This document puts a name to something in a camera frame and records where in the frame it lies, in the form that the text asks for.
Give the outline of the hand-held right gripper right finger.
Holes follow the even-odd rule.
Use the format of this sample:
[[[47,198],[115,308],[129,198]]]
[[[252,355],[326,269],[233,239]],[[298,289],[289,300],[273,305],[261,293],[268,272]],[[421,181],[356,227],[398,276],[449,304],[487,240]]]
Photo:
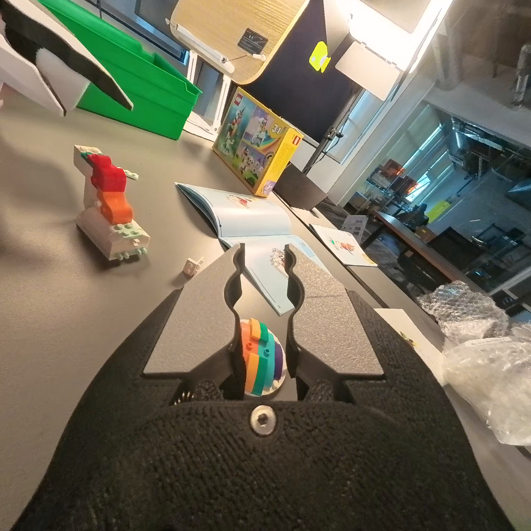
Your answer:
[[[333,399],[349,402],[348,384],[386,381],[346,287],[292,244],[285,246],[287,295],[294,310],[286,337],[287,368],[297,399],[325,382]]]

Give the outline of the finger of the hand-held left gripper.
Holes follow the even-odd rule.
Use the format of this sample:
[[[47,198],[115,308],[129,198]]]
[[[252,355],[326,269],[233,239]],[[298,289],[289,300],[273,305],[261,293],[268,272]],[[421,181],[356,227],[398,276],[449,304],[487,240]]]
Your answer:
[[[1,36],[50,83],[51,61],[59,59],[116,103],[133,109],[133,103],[112,75],[40,2],[1,1]]]
[[[53,59],[50,65],[52,83],[1,36],[1,85],[6,84],[41,107],[64,116],[76,107],[89,81],[61,60]]]

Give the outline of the green plastic bin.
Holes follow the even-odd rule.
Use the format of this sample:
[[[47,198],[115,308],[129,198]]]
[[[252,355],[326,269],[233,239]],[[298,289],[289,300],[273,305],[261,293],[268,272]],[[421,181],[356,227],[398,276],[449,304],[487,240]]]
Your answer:
[[[93,83],[77,108],[178,140],[202,91],[157,53],[72,1],[42,1],[106,68],[133,103],[128,110]]]

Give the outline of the white red green lego model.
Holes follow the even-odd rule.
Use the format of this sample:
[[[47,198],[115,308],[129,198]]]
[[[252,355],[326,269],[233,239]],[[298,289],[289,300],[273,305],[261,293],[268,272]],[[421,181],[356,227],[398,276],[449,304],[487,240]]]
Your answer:
[[[134,220],[125,197],[128,179],[138,175],[113,164],[98,148],[76,144],[73,163],[84,177],[83,210],[76,225],[108,261],[148,253],[150,236]]]

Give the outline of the round rainbow lego build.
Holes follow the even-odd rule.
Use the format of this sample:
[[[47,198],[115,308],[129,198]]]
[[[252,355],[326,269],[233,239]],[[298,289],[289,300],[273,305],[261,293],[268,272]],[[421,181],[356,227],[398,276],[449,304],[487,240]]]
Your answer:
[[[257,319],[240,320],[242,358],[246,377],[244,394],[253,399],[279,392],[286,378],[286,354],[274,333]]]

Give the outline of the yellow lego box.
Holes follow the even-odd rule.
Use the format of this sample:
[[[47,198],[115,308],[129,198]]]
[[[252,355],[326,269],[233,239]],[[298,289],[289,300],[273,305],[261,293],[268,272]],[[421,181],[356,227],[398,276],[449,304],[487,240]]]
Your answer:
[[[304,139],[301,131],[238,87],[214,153],[258,197],[268,197]]]

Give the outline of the white folded leaflet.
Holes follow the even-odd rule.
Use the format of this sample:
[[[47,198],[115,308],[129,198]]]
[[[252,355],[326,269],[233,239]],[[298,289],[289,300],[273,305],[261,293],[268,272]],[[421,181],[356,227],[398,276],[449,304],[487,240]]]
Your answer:
[[[443,355],[432,342],[423,335],[403,309],[375,309],[378,313],[423,360],[442,387],[446,385],[443,375]]]

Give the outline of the closed booklet orange animal cover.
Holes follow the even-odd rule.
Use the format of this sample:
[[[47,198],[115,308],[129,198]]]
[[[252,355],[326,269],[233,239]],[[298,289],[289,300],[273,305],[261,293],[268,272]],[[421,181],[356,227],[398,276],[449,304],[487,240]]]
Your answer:
[[[315,224],[310,224],[309,229],[344,266],[378,267],[350,233]]]

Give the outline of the open light blue instruction booklet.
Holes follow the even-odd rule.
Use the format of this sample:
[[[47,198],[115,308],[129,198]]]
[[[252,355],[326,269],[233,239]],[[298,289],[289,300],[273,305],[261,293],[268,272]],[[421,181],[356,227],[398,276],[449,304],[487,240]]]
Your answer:
[[[274,202],[190,184],[175,185],[209,219],[224,247],[245,245],[245,273],[277,315],[294,308],[287,296],[286,245],[293,245],[326,269],[311,247],[291,233],[289,215]]]

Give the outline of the black office chair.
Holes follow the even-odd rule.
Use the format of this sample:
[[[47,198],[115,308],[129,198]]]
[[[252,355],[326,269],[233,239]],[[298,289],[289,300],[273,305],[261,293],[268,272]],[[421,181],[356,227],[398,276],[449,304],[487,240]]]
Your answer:
[[[428,247],[441,255],[461,272],[469,270],[484,250],[452,227],[446,228],[427,243]]]

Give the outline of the clear plastic bag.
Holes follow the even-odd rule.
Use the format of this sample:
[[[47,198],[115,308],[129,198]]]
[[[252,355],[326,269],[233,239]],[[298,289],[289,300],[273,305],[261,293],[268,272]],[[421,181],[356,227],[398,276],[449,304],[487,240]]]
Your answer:
[[[500,443],[530,447],[530,322],[447,350],[443,377]]]

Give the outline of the wooden board stand white base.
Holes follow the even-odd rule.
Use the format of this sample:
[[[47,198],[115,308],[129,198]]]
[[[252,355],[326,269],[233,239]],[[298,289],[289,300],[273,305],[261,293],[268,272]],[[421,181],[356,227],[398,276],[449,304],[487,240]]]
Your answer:
[[[185,131],[215,140],[230,86],[248,91],[263,77],[308,5],[309,1],[177,1],[167,23],[176,41],[189,50],[187,80],[199,79],[198,62],[221,76],[213,119],[208,122],[192,111]]]

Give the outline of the grey light stand pole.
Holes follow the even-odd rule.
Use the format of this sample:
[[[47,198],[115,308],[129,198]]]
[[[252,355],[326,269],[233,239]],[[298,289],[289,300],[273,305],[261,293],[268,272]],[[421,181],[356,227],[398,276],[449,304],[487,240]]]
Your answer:
[[[309,174],[309,171],[315,166],[315,164],[320,160],[320,156],[326,154],[325,151],[328,148],[329,144],[337,137],[342,137],[341,128],[346,123],[350,113],[355,108],[360,97],[363,95],[364,89],[359,89],[353,91],[349,96],[347,102],[342,107],[340,113],[332,123],[332,125],[327,129],[323,139],[315,149],[313,155],[309,158],[308,162],[305,164],[302,173],[305,175]]]

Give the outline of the large black panel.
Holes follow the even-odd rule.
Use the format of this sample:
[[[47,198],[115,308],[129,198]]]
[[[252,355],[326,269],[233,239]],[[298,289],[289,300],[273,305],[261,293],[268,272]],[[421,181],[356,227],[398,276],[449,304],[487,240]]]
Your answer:
[[[325,23],[323,1],[309,1],[264,71],[243,86],[316,143],[324,139],[349,100],[363,91],[336,69],[336,63],[353,43],[350,35],[333,52],[324,72],[310,64],[316,45],[326,42]]]

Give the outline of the white studio light panel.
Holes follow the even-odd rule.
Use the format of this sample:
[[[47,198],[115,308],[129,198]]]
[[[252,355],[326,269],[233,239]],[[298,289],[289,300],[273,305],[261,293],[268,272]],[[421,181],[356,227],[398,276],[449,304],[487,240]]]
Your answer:
[[[352,43],[335,69],[381,101],[415,70],[452,1],[323,1],[326,43]]]

